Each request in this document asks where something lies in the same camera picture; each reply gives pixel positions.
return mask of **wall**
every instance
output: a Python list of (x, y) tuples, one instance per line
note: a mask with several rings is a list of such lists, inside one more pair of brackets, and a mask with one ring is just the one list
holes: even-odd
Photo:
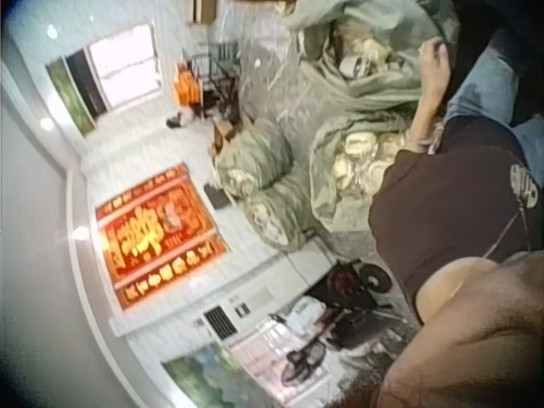
[[(20, 0), (7, 19), (8, 31), (17, 43), (31, 77), (43, 99), (48, 101), (57, 123), (81, 153), (100, 147), (104, 141), (130, 138), (142, 122), (171, 115), (174, 105), (171, 87), (174, 62), (182, 48), (189, 52), (205, 43), (205, 27), (185, 24), (189, 0)], [(139, 23), (154, 20), (156, 41), (164, 81), (161, 96), (129, 110), (99, 119), (98, 129), (84, 143), (60, 98), (54, 90), (45, 65), (61, 55), (69, 55), (104, 37)], [(47, 35), (48, 26), (58, 32), (56, 39)]]
[(68, 255), (61, 170), (2, 99), (2, 363), (31, 406), (135, 404), (94, 341)]

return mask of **ceiling light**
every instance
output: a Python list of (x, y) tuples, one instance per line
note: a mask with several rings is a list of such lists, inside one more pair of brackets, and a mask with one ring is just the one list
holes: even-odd
[(71, 233), (71, 237), (76, 241), (86, 241), (89, 237), (89, 231), (87, 227), (79, 226)]
[(40, 120), (40, 126), (42, 127), (43, 130), (47, 132), (51, 132), (54, 128), (54, 123), (50, 117), (44, 117), (43, 119)]
[(57, 32), (57, 29), (54, 28), (53, 25), (50, 25), (50, 26), (48, 27), (48, 36), (49, 36), (49, 38), (51, 38), (52, 40), (54, 40), (56, 37), (59, 36), (59, 33)]

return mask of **sack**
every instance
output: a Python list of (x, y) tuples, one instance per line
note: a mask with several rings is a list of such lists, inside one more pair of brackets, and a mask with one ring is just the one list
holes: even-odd
[[(310, 194), (312, 213), (328, 231), (369, 229), (371, 194), (367, 194), (366, 189), (372, 189), (372, 192), (379, 189), (385, 170), (379, 167), (383, 167), (383, 162), (387, 166), (393, 163), (396, 154), (393, 150), (399, 150), (402, 146), (402, 133), (409, 123), (407, 117), (398, 113), (378, 111), (334, 116), (320, 127), (310, 151)], [(377, 141), (370, 152), (365, 152), (358, 160), (359, 168), (349, 169), (353, 177), (345, 185), (337, 185), (334, 174), (337, 158), (344, 154), (346, 139), (354, 133), (374, 133)], [(395, 133), (398, 141), (393, 139)], [(371, 174), (378, 171), (381, 177)]]
[(259, 118), (253, 124), (246, 123), (221, 150), (215, 167), (225, 190), (247, 197), (289, 172), (291, 146), (277, 124)]
[(450, 56), (455, 55), (458, 22), (449, 0), (298, 0), (285, 17), (293, 31), (314, 31), (321, 26), (327, 36), (346, 20), (360, 35), (391, 48), (394, 61), (368, 75), (349, 78), (339, 66), (353, 49), (338, 56), (335, 41), (324, 41), (320, 56), (313, 52), (301, 58), (301, 72), (333, 104), (347, 111), (378, 111), (418, 100), (418, 49), (422, 42), (443, 37)]
[(299, 166), (244, 202), (244, 213), (261, 239), (284, 252), (299, 250), (313, 231), (309, 175)]

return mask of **red altar banner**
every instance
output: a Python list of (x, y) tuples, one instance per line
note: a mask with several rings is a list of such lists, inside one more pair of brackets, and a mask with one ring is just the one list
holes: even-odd
[(215, 232), (184, 165), (124, 191), (97, 208), (96, 218), (105, 263), (116, 289), (189, 251)]
[(116, 291), (117, 299), (123, 309), (158, 292), (164, 286), (189, 275), (195, 269), (227, 252), (227, 247), (217, 234), (205, 239), (179, 256), (169, 260), (151, 272), (137, 278)]

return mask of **blue jeans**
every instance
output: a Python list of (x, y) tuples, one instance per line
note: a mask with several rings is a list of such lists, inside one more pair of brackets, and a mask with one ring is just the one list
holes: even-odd
[(512, 127), (519, 78), (530, 62), (524, 45), (507, 30), (497, 31), (448, 104), (446, 122), (455, 116), (485, 116), (509, 128), (524, 152), (527, 167), (544, 183), (544, 119), (535, 115)]

